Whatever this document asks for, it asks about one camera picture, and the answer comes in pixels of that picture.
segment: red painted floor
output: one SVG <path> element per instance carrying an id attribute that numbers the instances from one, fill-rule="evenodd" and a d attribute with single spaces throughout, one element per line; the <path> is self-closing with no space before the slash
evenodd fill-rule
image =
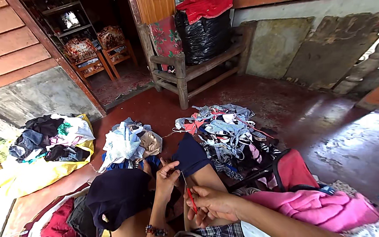
<path id="1" fill-rule="evenodd" d="M 253 110 L 259 127 L 276 130 L 281 148 L 300 151 L 311 172 L 330 183 L 340 179 L 377 201 L 379 195 L 379 110 L 353 108 L 354 101 L 254 76 L 232 76 L 205 90 L 191 105 L 233 103 Z M 163 138 L 162 157 L 170 157 L 182 137 L 172 133 L 174 121 L 196 110 L 180 110 L 178 96 L 154 88 L 119 104 L 93 122 L 95 154 L 90 164 L 54 184 L 17 200 L 4 236 L 19 233 L 55 197 L 74 191 L 96 175 L 105 134 L 127 117 L 150 124 Z"/>

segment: wooden plank wall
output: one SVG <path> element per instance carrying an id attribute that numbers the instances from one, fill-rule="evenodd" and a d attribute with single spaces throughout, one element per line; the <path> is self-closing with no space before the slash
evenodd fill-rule
<path id="1" fill-rule="evenodd" d="M 0 87 L 58 66 L 5 0 L 0 0 Z"/>
<path id="2" fill-rule="evenodd" d="M 152 24 L 175 14 L 174 0 L 137 0 L 142 23 Z"/>

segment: beige fabric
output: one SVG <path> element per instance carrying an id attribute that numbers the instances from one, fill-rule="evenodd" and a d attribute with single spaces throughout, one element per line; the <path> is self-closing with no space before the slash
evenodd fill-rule
<path id="1" fill-rule="evenodd" d="M 162 149 L 162 138 L 152 131 L 146 131 L 142 137 L 140 137 L 140 146 L 146 150 L 143 153 L 143 158 L 151 155 L 157 155 Z"/>

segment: hand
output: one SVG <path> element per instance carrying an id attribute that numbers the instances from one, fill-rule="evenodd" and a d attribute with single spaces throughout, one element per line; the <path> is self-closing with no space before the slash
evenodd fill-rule
<path id="1" fill-rule="evenodd" d="M 195 223 L 201 228 L 206 228 L 215 218 L 224 218 L 229 221 L 237 221 L 236 207 L 245 200 L 235 195 L 217 191 L 203 186 L 194 186 L 191 188 L 195 205 L 199 207 Z M 195 217 L 193 204 L 188 194 L 184 194 L 188 211 L 188 219 Z"/>
<path id="2" fill-rule="evenodd" d="M 155 201 L 157 200 L 166 204 L 171 199 L 173 185 L 181 174 L 179 170 L 172 170 L 178 164 L 179 161 L 166 164 L 156 173 Z"/>

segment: floral cushion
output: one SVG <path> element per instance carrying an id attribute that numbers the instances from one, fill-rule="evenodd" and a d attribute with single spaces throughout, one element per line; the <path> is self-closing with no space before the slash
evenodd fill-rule
<path id="1" fill-rule="evenodd" d="M 182 53 L 182 42 L 175 29 L 173 16 L 150 24 L 149 27 L 157 55 L 173 57 L 174 55 Z M 168 65 L 162 65 L 162 69 L 163 71 L 167 71 Z"/>
<path id="2" fill-rule="evenodd" d="M 93 44 L 87 38 L 71 39 L 65 44 L 64 51 L 74 64 L 96 56 Z"/>
<path id="3" fill-rule="evenodd" d="M 124 33 L 119 26 L 107 26 L 97 33 L 103 49 L 109 50 L 125 43 Z"/>

